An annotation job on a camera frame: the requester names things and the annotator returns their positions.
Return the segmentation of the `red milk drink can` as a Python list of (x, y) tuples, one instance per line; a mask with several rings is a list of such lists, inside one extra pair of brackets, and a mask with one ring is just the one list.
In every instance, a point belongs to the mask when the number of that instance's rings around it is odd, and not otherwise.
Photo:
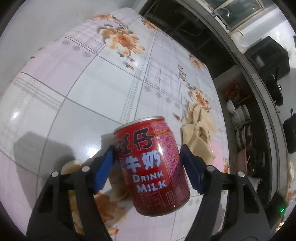
[(145, 216), (181, 208), (190, 198), (173, 132), (162, 116), (142, 118), (114, 131), (116, 153), (133, 205)]

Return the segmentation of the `grey kitchen counter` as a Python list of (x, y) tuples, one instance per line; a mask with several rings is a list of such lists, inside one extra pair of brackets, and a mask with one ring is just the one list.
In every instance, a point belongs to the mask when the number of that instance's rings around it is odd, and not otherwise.
[[(198, 1), (142, 1), (136, 11), (207, 66), (222, 109), (229, 100), (236, 107), (247, 106), (252, 130), (251, 143), (246, 147), (248, 175), (260, 180), (257, 193), (263, 204), (274, 195), (289, 200), (290, 160), (275, 104), (264, 81), (229, 34)], [(236, 157), (241, 150), (231, 115), (223, 116), (231, 171), (236, 171)]]

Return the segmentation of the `pink plastic basin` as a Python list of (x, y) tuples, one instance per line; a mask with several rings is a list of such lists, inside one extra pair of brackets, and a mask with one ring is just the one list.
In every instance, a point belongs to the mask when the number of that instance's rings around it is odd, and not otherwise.
[(242, 171), (247, 174), (247, 149), (241, 150), (236, 157), (236, 172)]

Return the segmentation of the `pink scrub sponge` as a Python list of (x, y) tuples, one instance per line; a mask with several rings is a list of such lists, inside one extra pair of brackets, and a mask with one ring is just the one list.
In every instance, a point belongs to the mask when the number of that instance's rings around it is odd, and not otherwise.
[(219, 142), (212, 141), (210, 144), (210, 149), (212, 154), (215, 156), (211, 165), (217, 168), (222, 173), (230, 172), (230, 166), (228, 159), (224, 158), (223, 148)]

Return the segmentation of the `beige cloth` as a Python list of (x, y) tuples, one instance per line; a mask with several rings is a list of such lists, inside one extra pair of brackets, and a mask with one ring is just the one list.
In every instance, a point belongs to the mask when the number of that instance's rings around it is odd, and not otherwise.
[(215, 159), (210, 149), (211, 138), (217, 133), (211, 114), (199, 105), (188, 107), (187, 123), (182, 126), (182, 141), (194, 156), (201, 157), (206, 165)]

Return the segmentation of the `stack of white dishes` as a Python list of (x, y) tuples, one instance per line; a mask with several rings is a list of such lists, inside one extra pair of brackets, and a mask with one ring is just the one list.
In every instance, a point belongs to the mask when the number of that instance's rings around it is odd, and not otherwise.
[(240, 150), (250, 145), (252, 140), (251, 116), (247, 106), (240, 105), (231, 118), (235, 130), (237, 146)]

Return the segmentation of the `floral tablecloth table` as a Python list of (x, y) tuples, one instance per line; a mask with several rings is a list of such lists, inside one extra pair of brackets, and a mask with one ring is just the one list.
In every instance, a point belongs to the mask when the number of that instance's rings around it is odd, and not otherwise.
[(90, 160), (133, 120), (163, 116), (177, 146), (192, 88), (203, 92), (229, 160), (224, 116), (207, 66), (129, 8), (71, 29), (39, 49), (1, 98), (1, 203), (26, 233), (48, 176)]

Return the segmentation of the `white bowl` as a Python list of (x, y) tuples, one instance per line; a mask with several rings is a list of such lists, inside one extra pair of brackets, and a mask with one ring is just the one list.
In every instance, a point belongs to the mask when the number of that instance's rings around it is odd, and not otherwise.
[(232, 100), (229, 100), (226, 104), (226, 109), (230, 114), (235, 114), (236, 113), (236, 108), (232, 102)]

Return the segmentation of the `black pot with lid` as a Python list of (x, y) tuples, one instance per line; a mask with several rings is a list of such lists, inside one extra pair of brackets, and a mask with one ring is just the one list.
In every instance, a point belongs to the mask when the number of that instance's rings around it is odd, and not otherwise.
[(290, 109), (290, 115), (283, 123), (283, 130), (285, 132), (285, 139), (287, 142), (287, 150), (290, 154), (296, 151), (296, 114), (293, 109)]

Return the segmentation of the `black induction cooker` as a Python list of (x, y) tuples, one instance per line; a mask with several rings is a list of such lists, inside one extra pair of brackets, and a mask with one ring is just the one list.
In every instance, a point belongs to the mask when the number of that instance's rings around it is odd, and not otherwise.
[(269, 76), (275, 76), (277, 69), (278, 79), (290, 72), (288, 51), (270, 36), (250, 47), (244, 56), (264, 82)]

